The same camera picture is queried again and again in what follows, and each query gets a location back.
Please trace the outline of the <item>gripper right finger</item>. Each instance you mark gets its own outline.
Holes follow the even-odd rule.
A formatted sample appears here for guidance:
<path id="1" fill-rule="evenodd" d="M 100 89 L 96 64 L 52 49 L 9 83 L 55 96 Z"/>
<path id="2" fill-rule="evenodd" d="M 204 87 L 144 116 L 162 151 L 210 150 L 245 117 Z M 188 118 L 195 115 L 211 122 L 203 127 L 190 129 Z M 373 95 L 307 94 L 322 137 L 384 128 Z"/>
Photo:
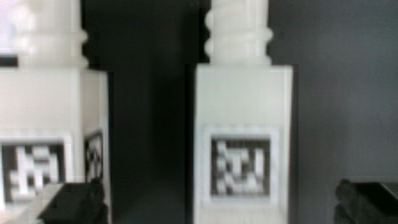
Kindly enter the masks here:
<path id="1" fill-rule="evenodd" d="M 398 183 L 343 179 L 336 198 L 334 224 L 398 224 Z"/>

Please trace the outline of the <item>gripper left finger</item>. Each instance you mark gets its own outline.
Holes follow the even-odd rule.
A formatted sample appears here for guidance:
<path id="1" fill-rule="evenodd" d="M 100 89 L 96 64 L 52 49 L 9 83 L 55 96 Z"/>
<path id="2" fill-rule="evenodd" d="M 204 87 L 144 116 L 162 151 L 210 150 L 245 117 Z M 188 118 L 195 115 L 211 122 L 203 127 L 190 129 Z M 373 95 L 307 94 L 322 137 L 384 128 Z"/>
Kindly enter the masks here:
<path id="1" fill-rule="evenodd" d="M 46 185 L 23 211 L 23 224 L 108 224 L 105 189 L 98 179 Z"/>

